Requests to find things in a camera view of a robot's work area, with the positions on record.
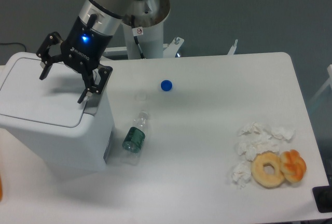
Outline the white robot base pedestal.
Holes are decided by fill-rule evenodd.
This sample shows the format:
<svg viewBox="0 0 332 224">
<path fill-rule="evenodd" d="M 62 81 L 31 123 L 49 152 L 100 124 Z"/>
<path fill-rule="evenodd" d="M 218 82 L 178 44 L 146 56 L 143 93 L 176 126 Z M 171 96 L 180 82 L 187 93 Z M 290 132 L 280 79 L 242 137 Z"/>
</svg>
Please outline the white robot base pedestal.
<svg viewBox="0 0 332 224">
<path fill-rule="evenodd" d="M 135 0 L 122 22 L 125 46 L 106 48 L 103 55 L 110 59 L 125 55 L 129 60 L 180 57 L 183 38 L 164 43 L 169 14 L 169 0 Z"/>
</svg>

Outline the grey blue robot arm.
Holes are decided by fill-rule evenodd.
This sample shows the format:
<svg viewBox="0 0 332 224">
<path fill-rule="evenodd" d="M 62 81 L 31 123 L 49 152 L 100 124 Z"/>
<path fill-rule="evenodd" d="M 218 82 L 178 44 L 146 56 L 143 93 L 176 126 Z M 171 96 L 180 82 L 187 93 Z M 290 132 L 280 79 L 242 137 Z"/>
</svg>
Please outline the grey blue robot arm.
<svg viewBox="0 0 332 224">
<path fill-rule="evenodd" d="M 66 39 L 58 32 L 46 36 L 36 55 L 44 80 L 53 64 L 63 62 L 81 74 L 85 84 L 78 103 L 101 94 L 113 71 L 100 63 L 101 56 L 134 0 L 86 0 Z"/>
</svg>

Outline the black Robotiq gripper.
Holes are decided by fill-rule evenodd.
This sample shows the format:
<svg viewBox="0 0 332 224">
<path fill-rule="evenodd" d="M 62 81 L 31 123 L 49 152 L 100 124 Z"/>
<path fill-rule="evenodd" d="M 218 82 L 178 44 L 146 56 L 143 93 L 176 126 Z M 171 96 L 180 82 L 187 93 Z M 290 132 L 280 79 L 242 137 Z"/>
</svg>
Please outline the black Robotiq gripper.
<svg viewBox="0 0 332 224">
<path fill-rule="evenodd" d="M 78 104 L 87 96 L 102 94 L 113 72 L 112 67 L 100 65 L 102 53 L 112 37 L 93 29 L 97 19 L 96 15 L 91 15 L 88 22 L 83 23 L 77 18 L 64 42 L 58 32 L 49 33 L 36 52 L 41 59 L 40 65 L 43 69 L 40 80 L 48 76 L 52 65 L 61 62 L 62 57 L 65 65 L 81 74 L 85 89 L 77 101 Z M 50 48 L 60 44 L 61 54 L 51 56 Z M 98 68 L 99 83 L 94 82 L 93 70 L 96 68 Z"/>
</svg>

